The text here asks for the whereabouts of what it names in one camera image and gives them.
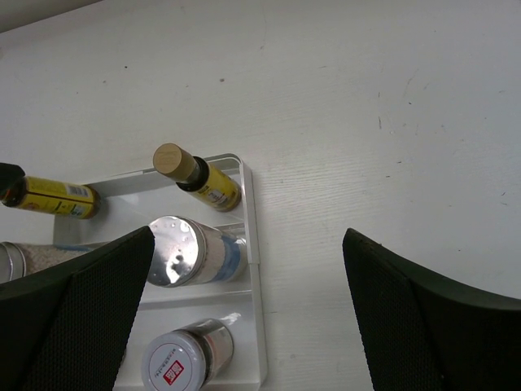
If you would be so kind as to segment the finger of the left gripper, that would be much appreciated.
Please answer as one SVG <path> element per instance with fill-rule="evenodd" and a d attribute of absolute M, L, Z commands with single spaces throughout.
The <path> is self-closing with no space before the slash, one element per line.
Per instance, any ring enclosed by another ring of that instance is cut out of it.
<path fill-rule="evenodd" d="M 20 179 L 24 178 L 24 170 L 18 165 L 0 164 L 0 192 L 3 195 L 9 191 Z"/>

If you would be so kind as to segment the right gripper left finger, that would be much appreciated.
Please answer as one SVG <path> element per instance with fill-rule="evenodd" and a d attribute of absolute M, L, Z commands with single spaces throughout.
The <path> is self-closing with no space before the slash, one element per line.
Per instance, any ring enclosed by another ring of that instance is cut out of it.
<path fill-rule="evenodd" d="M 155 238 L 141 227 L 1 286 L 3 390 L 111 390 Z"/>

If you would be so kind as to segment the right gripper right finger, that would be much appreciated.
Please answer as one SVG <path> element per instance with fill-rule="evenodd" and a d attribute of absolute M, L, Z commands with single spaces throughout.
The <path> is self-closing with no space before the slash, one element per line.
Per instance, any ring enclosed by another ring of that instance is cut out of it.
<path fill-rule="evenodd" d="M 375 390 L 518 390 L 520 301 L 347 229 L 343 256 Z"/>

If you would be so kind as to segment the yellow sauce bottle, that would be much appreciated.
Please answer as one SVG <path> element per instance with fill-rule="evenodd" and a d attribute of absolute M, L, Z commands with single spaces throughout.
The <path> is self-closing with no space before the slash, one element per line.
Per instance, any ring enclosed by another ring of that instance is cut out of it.
<path fill-rule="evenodd" d="M 172 179 L 184 192 L 219 212 L 229 212 L 241 200 L 239 184 L 199 156 L 175 143 L 159 146 L 153 155 L 157 172 Z"/>
<path fill-rule="evenodd" d="M 85 185 L 26 176 L 1 192 L 1 202 L 13 209 L 89 219 L 98 213 L 101 197 Z"/>

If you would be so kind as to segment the blue-label silver-cap jar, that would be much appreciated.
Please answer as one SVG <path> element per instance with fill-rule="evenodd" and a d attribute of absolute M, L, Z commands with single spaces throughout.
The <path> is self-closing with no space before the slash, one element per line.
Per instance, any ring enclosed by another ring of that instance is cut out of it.
<path fill-rule="evenodd" d="M 86 246 L 1 242 L 1 283 L 37 273 L 92 250 Z"/>
<path fill-rule="evenodd" d="M 147 282 L 160 288 L 225 283 L 247 266 L 247 243 L 229 229 L 187 217 L 163 216 L 149 224 L 155 238 Z"/>

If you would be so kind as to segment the brown spice jar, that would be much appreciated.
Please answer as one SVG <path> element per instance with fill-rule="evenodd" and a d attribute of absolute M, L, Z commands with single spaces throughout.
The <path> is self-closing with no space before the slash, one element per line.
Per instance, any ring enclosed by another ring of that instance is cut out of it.
<path fill-rule="evenodd" d="M 147 390 L 200 390 L 222 372 L 234 342 L 219 319 L 203 319 L 156 337 L 142 356 Z"/>

